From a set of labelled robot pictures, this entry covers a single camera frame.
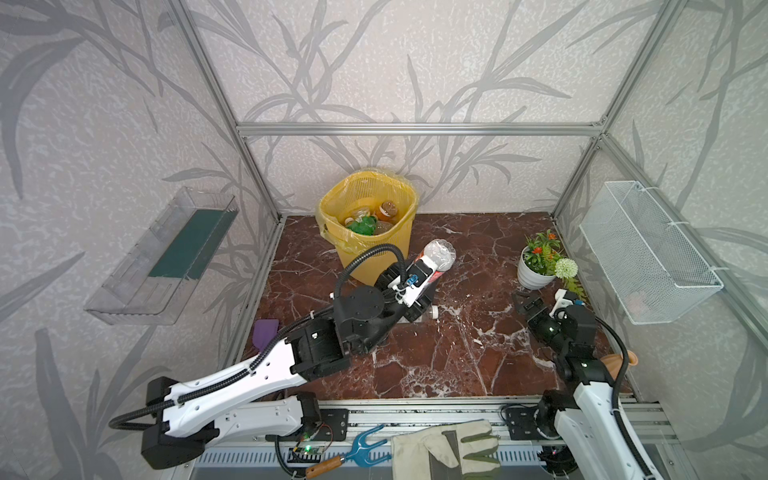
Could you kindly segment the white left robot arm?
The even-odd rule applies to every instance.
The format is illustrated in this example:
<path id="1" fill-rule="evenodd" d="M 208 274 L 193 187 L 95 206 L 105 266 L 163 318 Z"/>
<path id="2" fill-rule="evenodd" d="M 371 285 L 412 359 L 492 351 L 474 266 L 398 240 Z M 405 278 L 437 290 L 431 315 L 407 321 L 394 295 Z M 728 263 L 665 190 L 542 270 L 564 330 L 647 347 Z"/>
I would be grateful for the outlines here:
<path id="1" fill-rule="evenodd" d="M 412 262 L 393 244 L 374 246 L 341 272 L 330 305 L 283 327 L 257 355 L 189 382 L 158 377 L 147 386 L 143 408 L 108 425 L 140 432 L 141 455 L 155 470 L 185 464 L 225 439 L 312 434 L 321 427 L 314 395 L 265 396 L 341 372 L 400 321 L 416 321 L 432 307 L 438 280 L 455 260 L 443 239 L 429 242 Z"/>

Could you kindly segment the green plastic bottle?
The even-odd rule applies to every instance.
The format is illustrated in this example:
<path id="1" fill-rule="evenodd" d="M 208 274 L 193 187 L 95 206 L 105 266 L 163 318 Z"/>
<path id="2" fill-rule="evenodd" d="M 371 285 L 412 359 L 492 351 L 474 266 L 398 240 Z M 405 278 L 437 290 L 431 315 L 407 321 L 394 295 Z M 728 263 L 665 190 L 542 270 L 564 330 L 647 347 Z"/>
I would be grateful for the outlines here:
<path id="1" fill-rule="evenodd" d="M 359 217 L 346 225 L 346 228 L 356 234 L 373 236 L 376 232 L 378 219 L 375 216 Z"/>

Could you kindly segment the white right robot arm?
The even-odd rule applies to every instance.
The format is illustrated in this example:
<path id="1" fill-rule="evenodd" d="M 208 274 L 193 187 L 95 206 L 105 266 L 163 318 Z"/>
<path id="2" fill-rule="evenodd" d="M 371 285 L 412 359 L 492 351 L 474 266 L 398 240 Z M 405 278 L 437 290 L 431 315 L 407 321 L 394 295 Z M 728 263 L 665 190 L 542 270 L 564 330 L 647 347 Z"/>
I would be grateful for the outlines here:
<path id="1" fill-rule="evenodd" d="M 539 435 L 564 442 L 541 452 L 545 470 L 555 478 L 579 471 L 585 479 L 661 479 L 620 401 L 629 352 L 616 331 L 568 290 L 556 292 L 553 307 L 520 291 L 513 294 L 513 305 L 534 339 L 552 351 L 566 385 L 545 391 L 535 411 Z M 595 356 L 598 329 L 620 347 L 616 374 Z"/>

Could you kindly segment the brown tea bottle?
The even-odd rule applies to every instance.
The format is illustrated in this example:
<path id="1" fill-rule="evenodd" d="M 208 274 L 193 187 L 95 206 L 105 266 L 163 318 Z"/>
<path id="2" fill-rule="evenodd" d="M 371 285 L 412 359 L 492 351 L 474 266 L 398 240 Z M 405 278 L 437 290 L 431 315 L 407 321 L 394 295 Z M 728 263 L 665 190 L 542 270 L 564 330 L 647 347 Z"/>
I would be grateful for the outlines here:
<path id="1" fill-rule="evenodd" d="M 380 222 L 394 224 L 397 221 L 399 209 L 397 205 L 390 200 L 382 202 L 375 210 L 375 216 Z"/>

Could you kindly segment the clear bottle red label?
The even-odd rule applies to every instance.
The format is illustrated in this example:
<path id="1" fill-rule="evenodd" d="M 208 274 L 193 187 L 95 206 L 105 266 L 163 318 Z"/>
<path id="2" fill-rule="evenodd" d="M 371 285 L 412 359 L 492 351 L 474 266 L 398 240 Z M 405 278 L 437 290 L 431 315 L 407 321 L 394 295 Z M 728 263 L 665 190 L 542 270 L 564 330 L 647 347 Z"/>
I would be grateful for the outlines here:
<path id="1" fill-rule="evenodd" d="M 424 247 L 420 258 L 431 269 L 428 282 L 434 283 L 452 267 L 456 260 L 456 251 L 449 241 L 434 239 Z"/>

